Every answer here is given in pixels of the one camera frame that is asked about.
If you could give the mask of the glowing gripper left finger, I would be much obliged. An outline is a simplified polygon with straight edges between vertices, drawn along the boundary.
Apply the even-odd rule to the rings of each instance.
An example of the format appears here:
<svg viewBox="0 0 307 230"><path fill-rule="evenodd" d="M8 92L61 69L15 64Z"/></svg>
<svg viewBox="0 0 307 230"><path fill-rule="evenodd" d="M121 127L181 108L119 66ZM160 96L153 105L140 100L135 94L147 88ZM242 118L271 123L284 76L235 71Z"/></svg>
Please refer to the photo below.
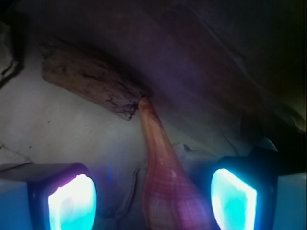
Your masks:
<svg viewBox="0 0 307 230"><path fill-rule="evenodd" d="M90 230L97 192L81 163L0 166L2 230Z"/></svg>

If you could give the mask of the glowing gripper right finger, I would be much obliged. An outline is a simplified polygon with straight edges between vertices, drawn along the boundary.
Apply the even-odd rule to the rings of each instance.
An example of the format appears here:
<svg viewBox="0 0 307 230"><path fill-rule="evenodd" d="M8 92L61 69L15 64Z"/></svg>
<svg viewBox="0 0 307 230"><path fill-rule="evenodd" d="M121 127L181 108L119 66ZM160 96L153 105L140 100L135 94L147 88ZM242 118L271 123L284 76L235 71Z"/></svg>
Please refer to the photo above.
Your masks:
<svg viewBox="0 0 307 230"><path fill-rule="evenodd" d="M263 139L249 155L223 157L213 172L211 204L222 230L307 227L306 139L275 146Z"/></svg>

